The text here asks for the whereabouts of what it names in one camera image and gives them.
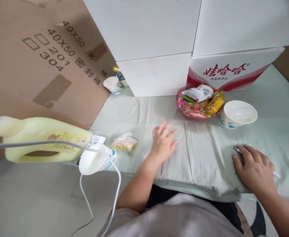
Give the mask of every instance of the white cardboard box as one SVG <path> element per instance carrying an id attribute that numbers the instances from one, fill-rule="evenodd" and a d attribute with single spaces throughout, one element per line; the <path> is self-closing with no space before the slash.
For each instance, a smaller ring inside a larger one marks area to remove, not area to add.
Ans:
<path id="1" fill-rule="evenodd" d="M 117 62 L 135 97 L 176 95 L 184 87 L 191 53 Z"/>
<path id="2" fill-rule="evenodd" d="M 202 1 L 193 57 L 289 45 L 289 0 Z"/>
<path id="3" fill-rule="evenodd" d="M 219 91 L 245 91 L 283 50 L 277 47 L 192 57 L 187 86 L 205 84 Z"/>
<path id="4" fill-rule="evenodd" d="M 201 0 L 84 0 L 116 61 L 193 51 Z"/>

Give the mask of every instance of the sleeve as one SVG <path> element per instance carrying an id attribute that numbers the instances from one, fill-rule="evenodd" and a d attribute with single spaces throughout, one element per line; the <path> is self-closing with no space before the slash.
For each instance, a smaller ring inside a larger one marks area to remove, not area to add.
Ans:
<path id="1" fill-rule="evenodd" d="M 106 223 L 104 224 L 104 226 L 102 227 L 102 229 L 100 230 L 100 232 L 97 234 L 96 237 L 101 237 L 103 235 L 104 231 L 106 230 L 106 228 L 109 224 L 111 216 L 112 215 L 110 215 L 107 218 Z M 108 236 L 116 228 L 124 225 L 125 223 L 131 221 L 132 219 L 134 219 L 138 216 L 140 216 L 140 214 L 138 212 L 131 210 L 129 208 L 121 208 L 121 209 L 116 210 L 114 213 L 112 223 L 111 223 L 110 227 L 108 228 L 108 231 L 106 232 L 105 237 Z"/>

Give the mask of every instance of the gray shirt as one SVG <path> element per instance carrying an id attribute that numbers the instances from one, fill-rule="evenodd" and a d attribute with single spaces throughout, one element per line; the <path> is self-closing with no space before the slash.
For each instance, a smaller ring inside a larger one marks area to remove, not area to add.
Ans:
<path id="1" fill-rule="evenodd" d="M 97 237 L 101 237 L 110 217 Z M 244 236 L 212 204 L 189 194 L 177 194 L 139 214 L 128 208 L 115 211 L 106 237 L 131 236 Z"/>

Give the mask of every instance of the yellow plastic jug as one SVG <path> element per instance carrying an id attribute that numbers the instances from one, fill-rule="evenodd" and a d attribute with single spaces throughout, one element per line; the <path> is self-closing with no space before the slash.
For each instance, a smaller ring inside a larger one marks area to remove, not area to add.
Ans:
<path id="1" fill-rule="evenodd" d="M 3 143 L 24 143 L 46 140 L 60 140 L 86 146 L 93 133 L 76 126 L 51 119 L 28 118 L 16 119 L 8 116 L 0 117 L 0 137 Z M 52 156 L 27 156 L 33 151 L 58 152 Z M 17 163 L 26 162 L 59 162 L 74 160 L 83 150 L 65 144 L 43 144 L 5 148 L 6 159 Z"/>

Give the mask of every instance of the right hand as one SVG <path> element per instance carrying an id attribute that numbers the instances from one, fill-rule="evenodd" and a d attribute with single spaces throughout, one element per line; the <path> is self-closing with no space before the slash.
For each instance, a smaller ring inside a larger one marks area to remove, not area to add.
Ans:
<path id="1" fill-rule="evenodd" d="M 174 140 L 176 130 L 169 132 L 172 123 L 162 122 L 153 130 L 153 145 L 147 159 L 153 159 L 160 166 L 173 154 L 178 140 Z"/>
<path id="2" fill-rule="evenodd" d="M 269 158 L 253 147 L 237 146 L 243 154 L 245 165 L 238 156 L 233 155 L 233 163 L 243 183 L 258 197 L 277 194 L 273 171 L 275 166 Z"/>

